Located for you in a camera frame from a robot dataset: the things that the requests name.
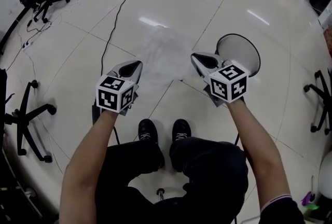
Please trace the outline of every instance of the white round object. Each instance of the white round object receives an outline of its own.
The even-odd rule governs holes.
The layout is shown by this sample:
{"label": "white round object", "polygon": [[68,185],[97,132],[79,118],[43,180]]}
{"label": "white round object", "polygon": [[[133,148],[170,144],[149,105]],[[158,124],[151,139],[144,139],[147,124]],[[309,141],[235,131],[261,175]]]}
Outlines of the white round object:
{"label": "white round object", "polygon": [[318,177],[318,190],[326,198],[332,199],[332,151],[324,158]]}

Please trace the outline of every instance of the black pants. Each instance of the black pants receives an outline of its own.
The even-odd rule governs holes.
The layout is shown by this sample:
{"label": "black pants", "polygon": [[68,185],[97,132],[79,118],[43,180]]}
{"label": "black pants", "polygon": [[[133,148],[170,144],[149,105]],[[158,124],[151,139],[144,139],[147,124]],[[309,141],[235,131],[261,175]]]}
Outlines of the black pants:
{"label": "black pants", "polygon": [[95,193],[98,223],[148,218],[211,218],[231,223],[240,212],[248,189],[244,152],[228,142],[189,137],[170,149],[173,167],[189,177],[182,198],[157,204],[128,183],[142,173],[157,171],[163,161],[158,144],[130,142],[108,147]]}

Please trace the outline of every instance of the white cube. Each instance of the white cube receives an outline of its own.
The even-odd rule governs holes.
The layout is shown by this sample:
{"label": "white cube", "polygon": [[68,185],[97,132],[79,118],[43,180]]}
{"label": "white cube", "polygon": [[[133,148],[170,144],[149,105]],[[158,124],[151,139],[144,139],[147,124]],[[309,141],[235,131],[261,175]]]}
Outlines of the white cube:
{"label": "white cube", "polygon": [[97,106],[121,112],[133,102],[134,86],[134,82],[102,75],[95,88]]}
{"label": "white cube", "polygon": [[244,67],[233,62],[209,74],[211,93],[226,102],[233,102],[247,92],[248,76]]}

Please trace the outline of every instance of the white wall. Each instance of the white wall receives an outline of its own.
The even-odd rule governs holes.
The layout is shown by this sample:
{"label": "white wall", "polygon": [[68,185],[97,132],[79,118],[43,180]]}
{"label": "white wall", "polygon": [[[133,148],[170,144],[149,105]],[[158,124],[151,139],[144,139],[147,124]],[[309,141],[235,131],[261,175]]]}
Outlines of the white wall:
{"label": "white wall", "polygon": [[0,0],[0,40],[23,9],[19,0]]}

